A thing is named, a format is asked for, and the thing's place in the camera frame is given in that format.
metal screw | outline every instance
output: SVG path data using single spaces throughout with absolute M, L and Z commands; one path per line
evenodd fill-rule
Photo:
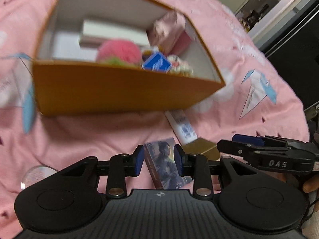
M 212 191 L 208 188 L 200 188 L 196 190 L 196 194 L 203 197 L 209 196 L 211 193 Z
M 121 188 L 111 188 L 108 193 L 112 196 L 121 196 L 124 193 L 124 190 Z

bed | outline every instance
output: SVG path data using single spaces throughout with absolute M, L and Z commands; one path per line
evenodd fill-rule
M 36 37 L 55 0 L 0 0 L 0 238 L 21 227 L 14 200 L 36 165 L 61 170 L 87 156 L 108 160 L 138 144 L 174 137 L 163 112 L 47 118 L 34 113 L 30 62 Z M 303 106 L 259 52 L 232 12 L 216 0 L 160 0 L 183 11 L 203 37 L 226 86 L 185 113 L 199 137 L 217 142 L 233 134 L 308 141 Z M 146 165 L 132 188 L 154 188 Z M 101 177 L 98 190 L 105 190 Z

orange box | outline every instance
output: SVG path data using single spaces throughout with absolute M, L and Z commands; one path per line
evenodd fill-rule
M 194 77 L 101 65 L 94 62 L 97 48 L 79 45 L 87 17 L 146 30 L 170 10 L 155 0 L 57 0 L 33 55 L 39 111 L 55 116 L 184 109 L 222 88 L 218 67 L 187 16 L 192 43 L 180 58 L 194 68 Z

blue tag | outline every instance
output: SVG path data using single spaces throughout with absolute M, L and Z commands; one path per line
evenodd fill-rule
M 151 55 L 142 66 L 145 70 L 168 72 L 171 69 L 172 64 L 161 52 L 157 52 Z

pink pom-pom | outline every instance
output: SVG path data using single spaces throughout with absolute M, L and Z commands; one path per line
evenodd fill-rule
M 102 43 L 98 48 L 96 61 L 117 57 L 130 64 L 140 64 L 142 52 L 133 42 L 122 39 L 111 39 Z

